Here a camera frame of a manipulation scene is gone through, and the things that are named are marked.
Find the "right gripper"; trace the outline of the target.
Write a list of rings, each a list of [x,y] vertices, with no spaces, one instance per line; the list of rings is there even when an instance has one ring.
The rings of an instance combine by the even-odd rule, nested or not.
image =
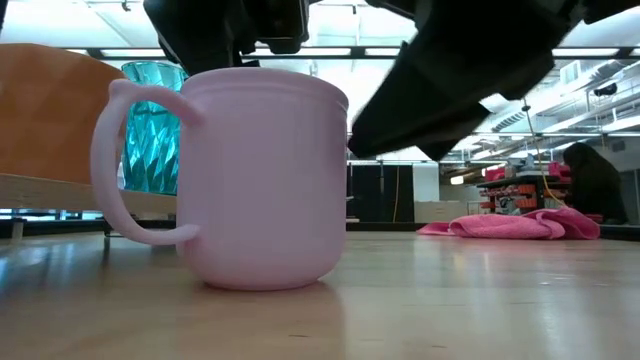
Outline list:
[[[348,149],[373,157],[417,147],[440,161],[489,115],[493,93],[523,93],[584,13],[574,0],[380,1],[413,20],[387,76],[354,117]]]

